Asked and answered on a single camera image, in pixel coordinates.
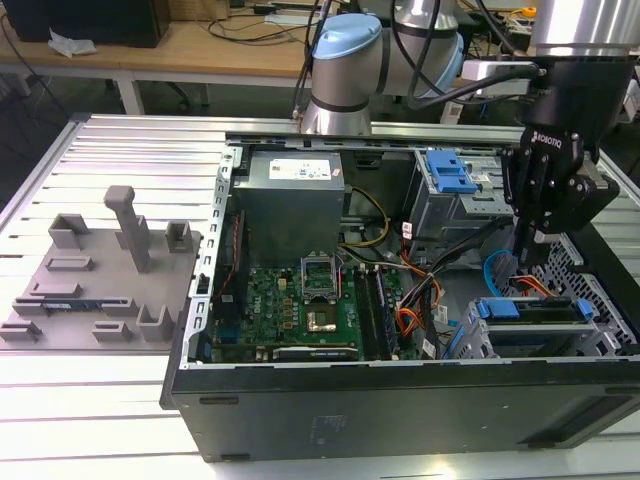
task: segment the motherboard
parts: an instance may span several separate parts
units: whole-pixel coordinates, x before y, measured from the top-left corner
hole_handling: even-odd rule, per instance
[[[251,268],[239,322],[213,322],[218,362],[389,360],[403,351],[394,321],[401,272],[336,268],[334,257],[306,257],[299,268]]]

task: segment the floor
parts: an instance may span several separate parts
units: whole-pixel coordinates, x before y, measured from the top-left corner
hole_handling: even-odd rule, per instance
[[[122,113],[118,91],[109,89],[102,80],[52,78],[44,79],[69,112]],[[31,169],[47,150],[65,123],[42,86],[30,79],[32,94],[24,99],[9,94],[0,100],[0,207],[3,207],[22,184]],[[291,109],[289,88],[210,86],[211,104],[199,104],[196,85],[181,85],[192,99],[188,112],[180,108],[180,98],[165,83],[141,82],[140,90],[147,114],[202,115],[225,117],[287,118]],[[370,105],[375,121],[438,122],[441,107],[427,111],[411,111],[404,105],[385,109],[382,97]],[[504,102],[482,109],[467,107],[460,123],[476,125],[515,125],[515,104]],[[607,136],[603,148],[625,172],[640,183],[640,126],[621,126]]]

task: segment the white table frame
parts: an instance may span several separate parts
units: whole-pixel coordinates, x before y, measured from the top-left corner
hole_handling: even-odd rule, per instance
[[[120,97],[127,115],[144,115],[144,105],[140,97],[138,81],[180,82],[200,84],[200,100],[209,104],[208,85],[250,85],[261,87],[293,87],[296,79],[266,75],[232,75],[217,73],[190,73],[162,70],[134,70],[119,68],[92,68],[63,65],[31,65],[33,70],[48,77],[75,77],[113,80],[118,86]],[[30,74],[20,63],[0,62],[0,72],[13,75]]]

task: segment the chip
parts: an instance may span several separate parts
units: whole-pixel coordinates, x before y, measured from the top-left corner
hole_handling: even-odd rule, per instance
[[[338,329],[336,320],[336,305],[318,303],[307,306],[307,332],[335,332]]]

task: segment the label sticker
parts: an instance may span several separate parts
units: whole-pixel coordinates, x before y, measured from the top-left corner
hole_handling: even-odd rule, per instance
[[[413,231],[413,224],[409,222],[402,222],[402,238],[411,240]]]
[[[331,180],[329,160],[274,158],[269,162],[270,180]]]
[[[431,358],[436,358],[436,347],[426,338],[422,341],[422,350]]]
[[[42,306],[44,308],[60,308],[64,310],[71,309],[71,305],[69,305],[68,303],[43,303]]]
[[[469,174],[473,183],[490,182],[489,175],[485,173],[471,173]]]
[[[434,322],[444,323],[445,325],[449,325],[449,319],[447,316],[447,307],[444,305],[438,305],[438,311],[433,316]]]

